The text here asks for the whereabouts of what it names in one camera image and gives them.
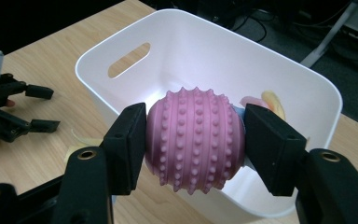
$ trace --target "light wood tabletop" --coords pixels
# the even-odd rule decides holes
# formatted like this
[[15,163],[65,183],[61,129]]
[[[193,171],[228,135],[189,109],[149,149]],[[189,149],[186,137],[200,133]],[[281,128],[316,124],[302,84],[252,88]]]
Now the light wood tabletop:
[[[2,73],[54,90],[51,100],[13,95],[10,99],[16,105],[5,110],[21,119],[53,119],[61,124],[55,133],[28,133],[13,143],[0,140],[0,183],[12,184],[18,194],[33,189],[63,174],[68,149],[79,144],[77,136],[103,138],[108,127],[76,77],[76,62],[88,49],[154,11],[127,0],[5,55]],[[358,169],[358,123],[341,115],[330,149]],[[160,187],[145,167],[137,189],[117,197],[114,209],[115,223],[210,223],[172,188]],[[298,219],[293,213],[256,223],[298,223]]]

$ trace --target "white basket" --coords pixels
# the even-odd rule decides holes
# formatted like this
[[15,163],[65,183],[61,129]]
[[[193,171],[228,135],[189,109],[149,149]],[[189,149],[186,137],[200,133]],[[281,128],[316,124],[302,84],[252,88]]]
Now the white basket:
[[[108,76],[112,64],[144,44],[149,49],[142,59],[118,76]],[[88,50],[77,61],[76,75],[108,126],[126,106],[145,102],[148,111],[166,91],[181,87],[213,89],[236,106],[243,96],[272,90],[281,99],[286,121],[309,138],[310,150],[328,148],[342,108],[340,93],[326,78],[177,9],[157,11]],[[271,196],[258,174],[246,167],[222,190],[179,195],[215,223],[281,217],[294,210],[296,198]]]

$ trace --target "white plastic bin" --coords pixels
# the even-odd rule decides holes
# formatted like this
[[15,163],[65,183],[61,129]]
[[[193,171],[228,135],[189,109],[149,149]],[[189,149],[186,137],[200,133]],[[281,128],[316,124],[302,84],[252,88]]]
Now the white plastic bin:
[[[146,44],[146,55],[116,77],[111,65]],[[128,105],[147,110],[166,91],[199,87],[225,94],[236,106],[246,95],[272,90],[286,121],[309,138],[307,150],[328,148],[342,108],[337,88],[326,78],[255,42],[177,9],[157,11],[84,53],[76,75],[110,126]],[[258,174],[242,168],[222,190],[189,196],[188,203],[215,223],[281,217],[295,209],[296,195],[271,196]]]

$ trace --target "pink object in bin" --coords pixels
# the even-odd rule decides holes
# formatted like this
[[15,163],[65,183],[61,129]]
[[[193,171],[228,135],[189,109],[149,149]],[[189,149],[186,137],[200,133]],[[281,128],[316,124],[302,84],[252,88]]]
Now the pink object in bin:
[[225,95],[168,91],[147,117],[145,161],[176,192],[221,189],[243,165],[244,129]]

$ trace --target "wooden table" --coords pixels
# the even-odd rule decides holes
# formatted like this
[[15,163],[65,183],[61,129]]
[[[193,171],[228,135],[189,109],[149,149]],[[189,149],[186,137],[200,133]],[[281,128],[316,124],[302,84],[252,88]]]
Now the wooden table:
[[[55,90],[51,100],[14,95],[10,99],[17,104],[7,111],[25,120],[55,119],[61,124],[55,133],[28,133],[13,143],[0,141],[0,183],[14,185],[18,194],[35,188],[63,174],[68,148],[78,144],[73,133],[103,138],[108,127],[76,78],[76,61],[97,43],[152,12],[153,8],[137,0],[124,1],[5,56],[2,73]],[[348,157],[358,169],[358,123],[341,115],[330,149]],[[160,187],[147,169],[142,170],[131,196],[117,198],[115,222],[209,223],[172,188]],[[257,223],[298,223],[298,219],[293,213]]]

